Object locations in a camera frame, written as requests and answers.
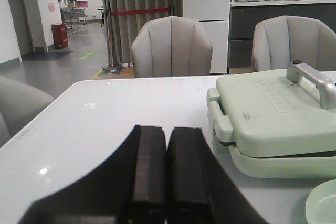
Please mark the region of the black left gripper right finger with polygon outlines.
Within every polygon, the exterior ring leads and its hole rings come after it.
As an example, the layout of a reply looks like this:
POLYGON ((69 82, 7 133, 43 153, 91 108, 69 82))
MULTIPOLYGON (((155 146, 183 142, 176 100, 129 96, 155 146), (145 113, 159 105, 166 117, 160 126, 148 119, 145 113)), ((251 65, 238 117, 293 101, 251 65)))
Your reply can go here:
POLYGON ((169 223, 266 223, 223 170, 200 128, 172 131, 166 167, 169 223))

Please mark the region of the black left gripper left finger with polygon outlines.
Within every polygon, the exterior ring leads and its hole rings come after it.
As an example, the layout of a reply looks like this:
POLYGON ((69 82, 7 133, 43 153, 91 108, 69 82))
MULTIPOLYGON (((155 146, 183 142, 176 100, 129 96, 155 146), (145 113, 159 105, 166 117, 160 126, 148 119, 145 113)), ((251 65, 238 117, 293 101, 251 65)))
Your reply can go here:
POLYGON ((166 142, 136 125, 99 166, 35 201, 20 223, 164 223, 166 142))

